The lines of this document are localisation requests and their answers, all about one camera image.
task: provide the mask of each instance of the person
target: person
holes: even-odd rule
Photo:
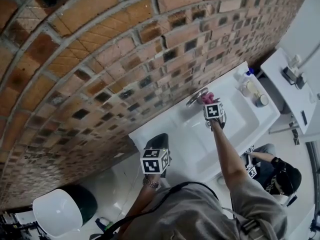
[[[284,239],[287,215],[284,208],[247,174],[242,159],[225,136],[221,124],[210,120],[226,186],[237,219],[229,219],[216,195],[203,185],[189,184],[171,195],[154,211],[123,224],[120,240],[249,240]],[[170,191],[156,191],[159,175],[145,178],[126,217],[154,208]],[[265,238],[252,237],[262,232]]]
[[[275,146],[266,144],[253,150],[248,155],[257,175],[253,177],[271,195],[293,195],[301,184],[301,173],[289,163],[275,156]]]

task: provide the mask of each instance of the faucet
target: faucet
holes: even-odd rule
[[[207,87],[201,89],[198,91],[194,96],[192,96],[191,99],[186,103],[186,106],[190,108],[193,103],[197,102],[198,104],[203,104],[202,96],[206,95],[209,92],[209,89]]]

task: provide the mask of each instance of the jeans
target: jeans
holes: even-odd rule
[[[253,152],[268,153],[268,154],[276,156],[275,145],[270,144],[270,143],[265,144],[265,145],[260,146],[260,147],[257,147]]]
[[[268,153],[276,156],[275,146],[270,143],[257,147],[253,152]],[[258,166],[258,168],[256,167],[256,169],[257,171],[259,171],[258,177],[254,177],[254,179],[263,186],[265,181],[269,178],[269,176],[274,171],[274,167],[270,162],[261,160],[259,158],[253,158],[252,163]]]

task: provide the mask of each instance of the gray shirt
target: gray shirt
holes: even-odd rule
[[[153,208],[168,191],[160,189],[145,211]],[[286,212],[258,182],[248,177],[231,190],[231,199],[237,214],[258,220],[270,234],[284,239]],[[219,201],[208,189],[190,184],[170,195],[155,212],[134,219],[123,239],[239,240],[239,226],[235,219],[223,214]]]

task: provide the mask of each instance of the cable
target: cable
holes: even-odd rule
[[[316,232],[314,232],[313,237],[310,237],[310,238],[309,238],[309,240],[310,240],[310,239],[314,239],[314,237],[316,236],[316,234],[317,234],[317,231],[316,231]]]
[[[125,202],[124,202],[124,204],[123,204],[123,206],[122,206],[122,208],[121,208],[121,211],[120,211],[120,213],[118,214],[118,217],[116,218],[117,221],[119,220],[119,216],[120,216],[120,214],[123,212],[123,209],[124,209],[125,205],[126,205],[127,202],[128,202],[129,195],[130,195],[131,191],[134,189],[134,187],[135,187],[135,185],[136,185],[136,181],[137,181],[137,179],[138,179],[138,177],[139,177],[140,168],[141,168],[141,163],[140,163],[140,165],[139,165],[138,171],[137,171],[136,176],[135,176],[135,179],[134,179],[134,181],[133,181],[133,183],[132,183],[132,185],[131,185],[131,188],[130,188],[127,196],[126,196],[126,199],[125,199]]]

